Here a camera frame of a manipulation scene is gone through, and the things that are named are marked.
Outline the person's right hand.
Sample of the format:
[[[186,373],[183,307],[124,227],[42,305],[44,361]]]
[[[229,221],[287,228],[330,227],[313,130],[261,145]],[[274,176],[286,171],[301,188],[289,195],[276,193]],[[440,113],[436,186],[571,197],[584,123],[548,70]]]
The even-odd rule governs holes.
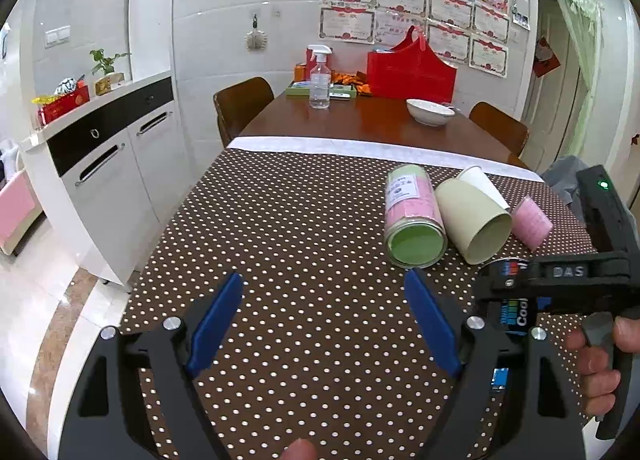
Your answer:
[[[639,321],[617,317],[613,327],[615,345],[622,351],[637,354],[640,350]],[[582,376],[582,391],[587,397],[585,413],[600,417],[610,411],[616,402],[614,392],[620,385],[620,371],[608,365],[608,353],[599,346],[588,346],[582,330],[567,334],[566,348],[576,352],[577,371]]]

